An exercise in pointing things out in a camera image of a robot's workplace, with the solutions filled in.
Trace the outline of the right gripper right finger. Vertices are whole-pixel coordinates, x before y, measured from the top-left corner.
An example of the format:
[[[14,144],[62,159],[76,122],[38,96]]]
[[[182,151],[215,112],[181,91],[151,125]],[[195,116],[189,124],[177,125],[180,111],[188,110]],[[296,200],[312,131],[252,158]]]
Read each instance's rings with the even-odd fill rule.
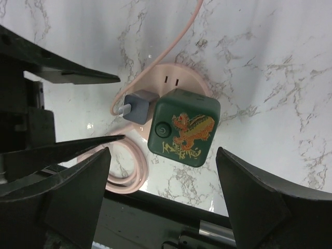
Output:
[[[216,165],[237,248],[331,248],[331,194],[220,147]]]

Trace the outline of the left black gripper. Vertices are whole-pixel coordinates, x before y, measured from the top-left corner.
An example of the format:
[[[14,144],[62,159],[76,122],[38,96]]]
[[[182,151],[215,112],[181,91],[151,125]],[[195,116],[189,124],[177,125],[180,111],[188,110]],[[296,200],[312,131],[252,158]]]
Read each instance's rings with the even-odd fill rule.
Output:
[[[121,134],[55,143],[54,115],[45,110],[43,84],[25,78],[24,71],[54,84],[120,82],[117,75],[72,62],[1,26],[1,177],[5,181],[125,138]]]

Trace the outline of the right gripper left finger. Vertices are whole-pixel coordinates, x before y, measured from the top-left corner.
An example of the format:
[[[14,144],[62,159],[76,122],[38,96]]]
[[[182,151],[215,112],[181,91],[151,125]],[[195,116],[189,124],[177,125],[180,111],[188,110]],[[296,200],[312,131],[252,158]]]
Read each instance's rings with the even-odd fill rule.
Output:
[[[91,248],[110,160],[105,148],[1,195],[1,248]]]

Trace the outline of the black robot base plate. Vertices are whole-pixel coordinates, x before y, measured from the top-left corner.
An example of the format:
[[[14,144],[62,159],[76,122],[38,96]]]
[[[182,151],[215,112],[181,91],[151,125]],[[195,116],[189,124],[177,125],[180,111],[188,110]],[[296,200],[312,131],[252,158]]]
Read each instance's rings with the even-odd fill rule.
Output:
[[[235,248],[235,239],[199,234],[200,221],[231,229],[228,217],[146,192],[106,192],[94,236],[109,248]]]

